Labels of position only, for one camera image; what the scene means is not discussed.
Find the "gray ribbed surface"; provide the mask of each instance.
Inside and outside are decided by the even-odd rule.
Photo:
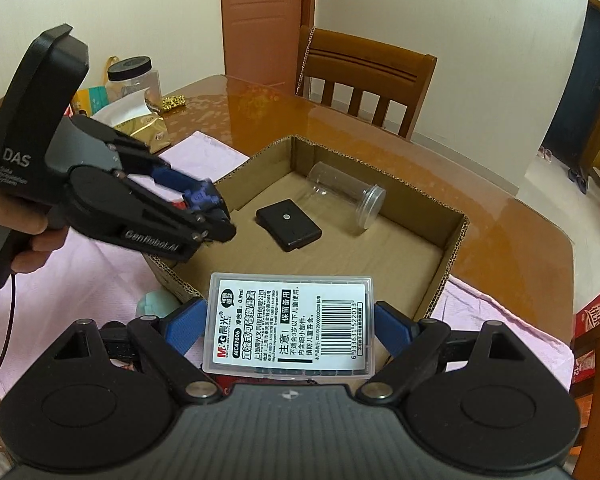
[[[285,399],[295,390],[299,395]],[[486,480],[424,453],[389,409],[349,398],[343,386],[236,385],[228,399],[187,408],[156,449],[115,470],[63,476],[21,467],[8,480]],[[567,479],[560,468],[528,476]]]

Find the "pink cloth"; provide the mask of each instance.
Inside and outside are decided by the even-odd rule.
[[[574,361],[571,349],[462,280],[449,277],[431,317],[444,321],[454,330],[480,330],[490,319],[503,322],[551,370],[562,386],[569,389]]]
[[[248,159],[222,142],[196,132],[162,157],[174,168],[217,180]],[[180,197],[153,181],[138,177],[153,192]],[[15,384],[43,351],[76,319],[127,323],[136,304],[159,288],[140,253],[96,242],[71,230],[66,244],[32,274],[16,278],[16,310],[11,342],[0,368],[0,397]],[[0,290],[0,352],[11,305],[11,284]]]

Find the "black cable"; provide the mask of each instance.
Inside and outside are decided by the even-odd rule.
[[[0,367],[4,361],[5,355],[7,355],[7,348],[9,347],[9,340],[11,339],[11,329],[13,328],[13,315],[16,311],[16,275],[11,273],[11,311],[9,313],[9,323],[7,325],[7,333],[4,336],[4,345],[2,346],[2,353],[0,354]]]

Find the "brown door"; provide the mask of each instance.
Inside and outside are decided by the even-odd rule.
[[[222,0],[226,74],[293,94],[302,0]]]

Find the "transparent plastic jar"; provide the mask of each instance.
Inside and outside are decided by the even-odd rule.
[[[158,71],[152,69],[150,57],[130,57],[114,63],[107,70],[107,78],[109,80],[105,88],[110,103],[133,92],[145,90],[144,97],[147,101],[158,108],[162,105],[160,77]]]
[[[361,230],[369,229],[376,220],[386,197],[382,187],[362,182],[324,162],[312,167],[307,180],[313,187],[314,196],[335,196],[351,204],[355,208],[355,225]]]

